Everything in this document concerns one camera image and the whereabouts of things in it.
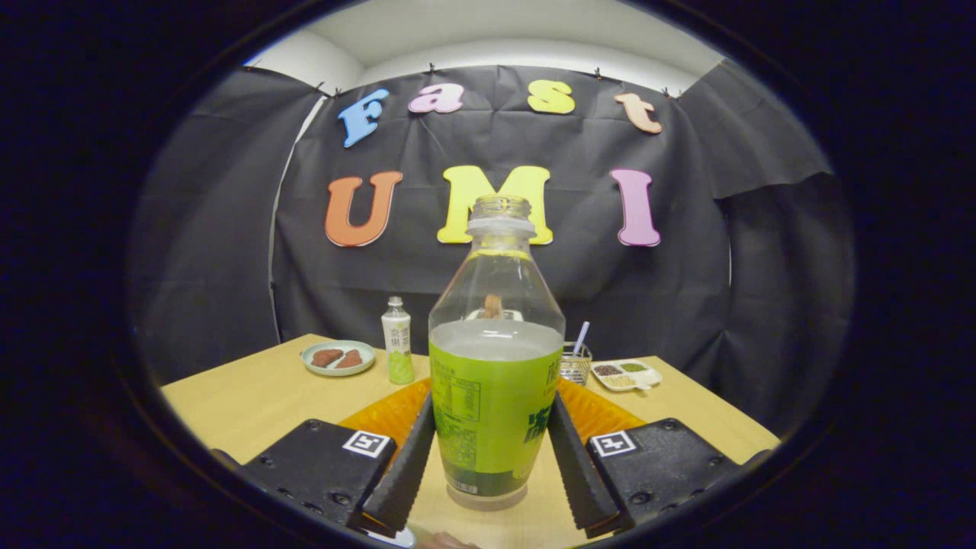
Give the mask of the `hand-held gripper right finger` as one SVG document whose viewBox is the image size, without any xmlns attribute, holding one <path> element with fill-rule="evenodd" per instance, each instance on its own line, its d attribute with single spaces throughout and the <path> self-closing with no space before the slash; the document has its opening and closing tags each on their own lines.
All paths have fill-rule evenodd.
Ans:
<svg viewBox="0 0 976 549">
<path fill-rule="evenodd" d="M 567 380 L 557 384 L 547 433 L 575 527 L 587 538 L 662 527 L 769 453 L 736 462 L 676 417 L 639 419 Z"/>
</svg>

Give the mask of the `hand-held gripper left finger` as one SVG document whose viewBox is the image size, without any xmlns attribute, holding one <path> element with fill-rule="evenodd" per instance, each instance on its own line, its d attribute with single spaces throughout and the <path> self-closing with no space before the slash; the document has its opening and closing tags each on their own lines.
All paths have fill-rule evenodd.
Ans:
<svg viewBox="0 0 976 549">
<path fill-rule="evenodd" d="M 300 422 L 253 459 L 213 449 L 273 500 L 324 524 L 393 535 L 406 527 L 435 437 L 430 379 L 339 423 Z"/>
</svg>

